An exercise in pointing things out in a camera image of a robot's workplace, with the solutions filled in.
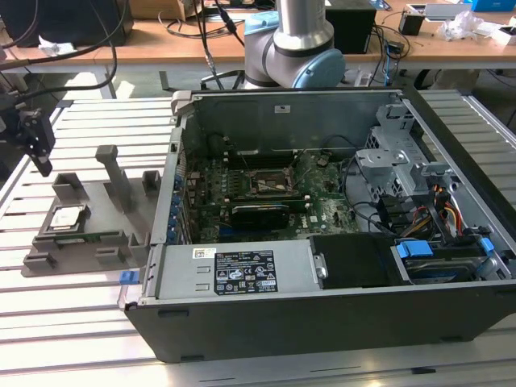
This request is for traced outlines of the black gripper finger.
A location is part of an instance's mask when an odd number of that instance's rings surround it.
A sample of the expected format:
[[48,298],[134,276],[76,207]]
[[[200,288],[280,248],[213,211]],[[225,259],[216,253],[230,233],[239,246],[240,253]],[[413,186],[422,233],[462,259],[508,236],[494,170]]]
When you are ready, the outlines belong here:
[[43,177],[52,171],[49,160],[55,145],[55,136],[49,116],[41,109],[22,111],[19,114],[23,150]]

